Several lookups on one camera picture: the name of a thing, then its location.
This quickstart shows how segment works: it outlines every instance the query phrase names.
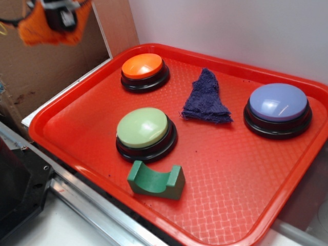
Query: plastic tray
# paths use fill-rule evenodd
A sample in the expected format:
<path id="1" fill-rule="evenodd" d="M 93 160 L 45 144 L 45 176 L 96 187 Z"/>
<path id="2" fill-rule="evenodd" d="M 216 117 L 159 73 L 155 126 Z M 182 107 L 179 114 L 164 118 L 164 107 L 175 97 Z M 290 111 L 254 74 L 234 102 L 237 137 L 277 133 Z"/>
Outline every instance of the plastic tray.
<path id="1" fill-rule="evenodd" d="M 121 66 L 141 53 L 160 55 L 171 78 L 145 94 L 125 91 Z M 231 124 L 185 120 L 180 112 L 202 68 L 219 81 Z M 288 140 L 250 132 L 243 109 L 263 84 L 287 83 L 307 95 L 310 128 Z M 164 159 L 149 164 L 160 172 L 181 165 L 186 185 L 178 201 L 134 194 L 131 168 L 115 147 L 116 127 L 132 110 L 155 107 L 176 124 L 179 139 Z M 167 234 L 191 245 L 252 245 L 265 234 L 328 136 L 328 87 L 314 81 L 259 69 L 158 44 L 129 49 L 40 111 L 30 136 L 72 168 L 112 194 Z"/>

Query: lavender button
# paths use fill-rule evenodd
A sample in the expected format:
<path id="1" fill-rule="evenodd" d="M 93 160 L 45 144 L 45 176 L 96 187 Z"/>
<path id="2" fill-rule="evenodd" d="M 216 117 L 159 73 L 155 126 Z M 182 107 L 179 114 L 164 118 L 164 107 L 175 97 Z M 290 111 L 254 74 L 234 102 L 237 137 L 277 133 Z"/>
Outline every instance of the lavender button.
<path id="1" fill-rule="evenodd" d="M 250 107 L 257 117 L 283 122 L 299 117 L 308 99 L 303 91 L 287 84 L 269 84 L 256 89 L 250 97 Z"/>

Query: round button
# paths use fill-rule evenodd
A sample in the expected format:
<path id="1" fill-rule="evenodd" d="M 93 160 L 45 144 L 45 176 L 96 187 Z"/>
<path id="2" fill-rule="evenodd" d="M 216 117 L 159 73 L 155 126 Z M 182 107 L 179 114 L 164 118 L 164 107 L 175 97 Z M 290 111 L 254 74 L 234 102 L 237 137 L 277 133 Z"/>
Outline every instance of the round button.
<path id="1" fill-rule="evenodd" d="M 122 66 L 122 72 L 127 78 L 143 79 L 156 74 L 162 66 L 159 55 L 146 53 L 128 59 Z"/>
<path id="2" fill-rule="evenodd" d="M 301 116 L 308 99 L 303 91 L 287 84 L 269 84 L 256 89 L 250 97 L 254 115 L 272 122 L 284 122 Z"/>
<path id="3" fill-rule="evenodd" d="M 127 147 L 144 148 L 161 140 L 168 130 L 163 111 L 141 108 L 124 116 L 117 126 L 117 137 Z"/>

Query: folded cloth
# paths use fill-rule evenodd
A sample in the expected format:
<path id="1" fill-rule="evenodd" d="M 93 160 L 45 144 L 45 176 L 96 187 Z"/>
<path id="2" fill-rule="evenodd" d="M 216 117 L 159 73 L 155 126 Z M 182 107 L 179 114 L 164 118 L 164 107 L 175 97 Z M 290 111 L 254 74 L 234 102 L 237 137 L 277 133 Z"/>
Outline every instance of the folded cloth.
<path id="1" fill-rule="evenodd" d="M 219 97 L 219 84 L 209 69 L 203 68 L 181 113 L 184 119 L 196 118 L 213 123 L 233 122 L 230 111 Z"/>
<path id="2" fill-rule="evenodd" d="M 26 19 L 19 22 L 19 35 L 23 42 L 29 46 L 37 44 L 58 45 L 59 43 L 76 45 L 82 38 L 91 8 L 91 1 L 87 1 L 75 11 L 78 22 L 73 32 L 57 32 L 48 26 L 41 2 L 35 1 L 33 12 Z"/>

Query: green button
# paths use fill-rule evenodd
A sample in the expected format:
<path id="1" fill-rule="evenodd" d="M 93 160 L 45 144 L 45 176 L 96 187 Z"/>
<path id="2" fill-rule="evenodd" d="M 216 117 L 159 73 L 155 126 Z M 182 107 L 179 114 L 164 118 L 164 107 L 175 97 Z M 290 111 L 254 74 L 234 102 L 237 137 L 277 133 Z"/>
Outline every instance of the green button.
<path id="1" fill-rule="evenodd" d="M 124 116 L 117 126 L 117 137 L 127 147 L 144 148 L 158 142 L 168 130 L 163 111 L 141 108 Z"/>

